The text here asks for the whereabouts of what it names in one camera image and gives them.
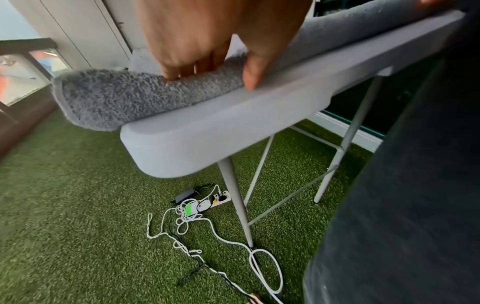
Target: white table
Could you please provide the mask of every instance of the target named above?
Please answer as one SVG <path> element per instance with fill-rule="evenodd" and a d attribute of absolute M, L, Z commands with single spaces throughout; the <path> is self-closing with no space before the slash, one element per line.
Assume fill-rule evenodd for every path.
<path fill-rule="evenodd" d="M 382 78 L 440 51 L 463 16 L 459 11 L 445 12 L 270 75 L 254 92 L 241 88 L 188 108 L 128 123 L 121 129 L 121 140 L 140 170 L 154 177 L 184 176 L 218 163 L 248 244 L 253 247 L 250 225 L 322 179 L 314 199 L 320 201 L 375 100 Z M 159 72 L 145 51 L 133 56 L 136 71 L 143 66 L 145 72 Z M 371 77 L 375 79 L 340 146 L 292 127 L 337 148 L 337 153 L 328 172 L 249 222 L 246 203 L 274 134 L 325 109 L 333 95 Z M 231 155 L 267 137 L 270 140 L 244 203 Z"/>

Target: white cable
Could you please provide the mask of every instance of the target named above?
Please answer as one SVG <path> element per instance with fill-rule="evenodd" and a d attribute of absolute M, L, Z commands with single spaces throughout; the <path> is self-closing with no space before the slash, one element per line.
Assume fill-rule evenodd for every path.
<path fill-rule="evenodd" d="M 211 193 L 209 195 L 207 195 L 205 198 L 208 198 L 210 195 L 212 195 L 215 191 L 215 189 L 218 189 L 220 190 L 220 187 L 218 185 L 215 185 L 215 187 L 213 187 L 213 190 L 211 191 Z M 147 221 L 147 224 L 146 224 L 146 237 L 148 239 L 154 239 L 154 238 L 158 238 L 162 235 L 166 235 L 168 236 L 169 238 L 171 238 L 173 240 L 173 247 L 175 249 L 180 249 L 181 251 L 183 251 L 186 255 L 190 256 L 190 257 L 197 257 L 199 258 L 203 263 L 205 263 L 204 259 L 200 256 L 200 254 L 202 253 L 201 250 L 199 249 L 194 249 L 194 250 L 188 250 L 188 248 L 183 245 L 181 242 L 179 242 L 176 238 L 174 238 L 173 236 L 171 236 L 170 234 L 168 234 L 168 232 L 165 232 L 164 231 L 164 221 L 165 221 L 165 216 L 171 212 L 171 211 L 175 211 L 175 213 L 177 215 L 179 215 L 180 217 L 177 218 L 175 220 L 175 224 L 177 225 L 176 227 L 176 232 L 178 235 L 184 235 L 187 233 L 188 229 L 189 229 L 189 222 L 194 222 L 194 221 L 207 221 L 210 223 L 210 228 L 213 232 L 213 234 L 215 235 L 215 237 L 217 237 L 220 241 L 224 242 L 224 243 L 227 243 L 227 244 L 231 244 L 231 245 L 237 245 L 237 246 L 242 246 L 243 248 L 245 248 L 248 252 L 249 252 L 249 256 L 248 256 L 248 261 L 250 263 L 250 267 L 252 268 L 253 272 L 257 275 L 257 277 L 260 279 L 261 283 L 265 286 L 265 288 L 267 289 L 267 291 L 270 293 L 270 295 L 280 304 L 283 304 L 282 301 L 277 297 L 277 294 L 279 294 L 283 287 L 284 287 L 284 278 L 282 276 L 282 270 L 280 269 L 280 265 L 279 263 L 277 262 L 277 260 L 274 258 L 274 256 L 268 252 L 267 250 L 265 249 L 255 249 L 255 250 L 252 250 L 250 249 L 250 247 L 248 247 L 247 245 L 243 244 L 243 243 L 238 243 L 238 242 L 233 242 L 233 241 L 228 241 L 224 238 L 221 238 L 217 232 L 215 231 L 214 229 L 214 224 L 212 223 L 211 220 L 209 220 L 208 218 L 206 217 L 203 217 L 201 213 L 197 213 L 197 214 L 194 214 L 192 216 L 186 216 L 185 215 L 185 208 L 186 206 L 189 204 L 189 203 L 192 203 L 192 202 L 197 202 L 199 203 L 198 200 L 196 199 L 193 199 L 193 198 L 190 198 L 190 199 L 187 199 L 185 200 L 184 202 L 182 202 L 182 204 L 180 204 L 179 206 L 175 207 L 175 208 L 170 208 L 170 209 L 167 209 L 167 211 L 165 211 L 165 213 L 163 214 L 163 217 L 161 219 L 161 227 L 160 227 L 160 233 L 157 234 L 157 235 L 154 235 L 154 236 L 151 236 L 150 235 L 150 222 L 152 221 L 152 218 L 153 218 L 153 215 L 151 213 L 148 214 L 148 221 Z M 180 227 L 182 225 L 186 225 L 186 228 L 183 232 L 180 232 Z M 271 259 L 274 261 L 275 265 L 276 265 L 276 268 L 278 270 L 278 274 L 280 276 L 280 286 L 278 287 L 277 290 L 273 290 L 269 284 L 267 283 L 267 281 L 265 280 L 262 272 L 260 271 L 260 267 L 257 263 L 257 260 L 255 259 L 255 253 L 257 252 L 263 252 L 263 253 L 266 253 L 268 254 Z M 221 271 L 216 271 L 215 269 L 209 267 L 209 270 L 214 272 L 214 273 L 217 273 L 217 274 L 221 274 L 223 275 L 226 279 L 228 279 L 230 281 L 230 279 L 227 277 L 227 274 L 224 273 L 224 272 L 221 272 Z M 261 303 L 261 301 L 256 298 L 255 296 L 251 295 L 251 294 L 248 294 L 246 293 L 242 288 L 240 288 L 240 286 L 238 286 L 237 284 L 235 284 L 234 282 L 230 281 L 230 283 L 235 286 L 238 290 L 240 290 L 242 293 L 244 293 L 245 295 L 247 295 L 248 297 L 253 297 L 254 299 L 256 299 L 256 301 L 258 303 Z"/>

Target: table leg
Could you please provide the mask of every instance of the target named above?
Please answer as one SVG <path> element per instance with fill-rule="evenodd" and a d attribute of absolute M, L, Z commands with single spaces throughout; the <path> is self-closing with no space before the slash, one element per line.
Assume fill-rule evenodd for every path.
<path fill-rule="evenodd" d="M 225 181 L 226 187 L 230 192 L 231 201 L 235 206 L 236 213 L 240 219 L 241 226 L 245 232 L 246 241 L 250 248 L 254 246 L 252 234 L 250 232 L 249 219 L 247 217 L 247 208 L 244 205 L 244 200 L 240 194 L 239 183 L 237 182 L 237 176 L 235 175 L 234 164 L 232 158 L 227 157 L 218 162 L 221 175 Z"/>
<path fill-rule="evenodd" d="M 355 134 L 360 129 L 360 126 L 362 125 L 362 122 L 364 121 L 365 116 L 367 116 L 368 112 L 370 111 L 370 108 L 372 107 L 372 104 L 374 103 L 377 97 L 377 94 L 380 91 L 382 80 L 383 80 L 382 76 L 376 76 L 373 79 L 373 82 L 370 84 L 370 87 L 368 88 L 368 91 L 365 94 L 365 97 L 360 103 L 360 106 L 358 107 L 358 110 L 356 111 L 355 116 L 353 117 L 353 120 L 351 121 L 350 126 L 348 127 L 345 133 L 345 136 L 343 137 L 343 140 L 341 141 L 340 146 L 342 147 L 342 150 L 337 150 L 335 156 L 333 157 L 333 160 L 330 163 L 330 167 L 328 168 L 329 170 L 331 170 L 333 167 L 338 166 L 340 164 L 342 158 L 344 157 L 345 153 L 347 152 L 347 149 L 350 146 L 350 143 L 352 143 L 352 140 L 354 139 Z M 322 195 L 324 194 L 327 186 L 329 185 L 330 180 L 335 174 L 335 171 L 336 170 L 326 175 L 325 178 L 321 181 L 320 188 L 318 189 L 318 192 L 315 195 L 315 199 L 313 199 L 315 203 L 320 202 L 320 199 L 322 198 Z"/>

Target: green turf floor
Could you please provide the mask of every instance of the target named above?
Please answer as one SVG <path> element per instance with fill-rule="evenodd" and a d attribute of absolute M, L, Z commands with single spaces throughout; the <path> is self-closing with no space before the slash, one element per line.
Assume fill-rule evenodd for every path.
<path fill-rule="evenodd" d="M 298 126 L 340 141 L 310 122 Z M 233 157 L 243 194 L 265 144 Z M 277 134 L 250 199 L 250 219 L 320 175 L 334 153 L 293 130 Z M 252 227 L 256 245 L 272 252 L 280 263 L 285 303 L 303 301 L 304 268 L 370 156 L 351 147 L 322 205 L 313 205 L 317 184 Z M 176 179 L 147 176 L 136 168 L 118 132 L 84 130 L 54 113 L 0 162 L 0 302 L 246 302 L 207 270 L 177 287 L 195 263 L 174 250 L 170 239 L 145 237 L 149 212 L 154 214 L 156 232 L 175 195 L 211 182 L 225 186 L 215 165 Z M 206 216 L 221 236 L 245 242 L 232 204 Z M 206 222 L 192 224 L 185 242 L 189 248 L 202 249 L 211 266 L 225 271 L 245 290 L 272 302 L 252 273 L 245 249 L 217 241 Z M 275 286 L 279 280 L 274 265 L 266 258 L 260 263 Z"/>

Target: white baseboard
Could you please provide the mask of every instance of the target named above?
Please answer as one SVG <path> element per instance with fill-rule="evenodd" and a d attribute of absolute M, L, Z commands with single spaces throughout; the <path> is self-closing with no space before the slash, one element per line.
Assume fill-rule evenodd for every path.
<path fill-rule="evenodd" d="M 309 117 L 308 120 L 342 137 L 345 136 L 349 128 L 348 124 L 321 112 Z M 352 142 L 364 149 L 375 152 L 383 140 L 365 131 L 358 130 Z"/>

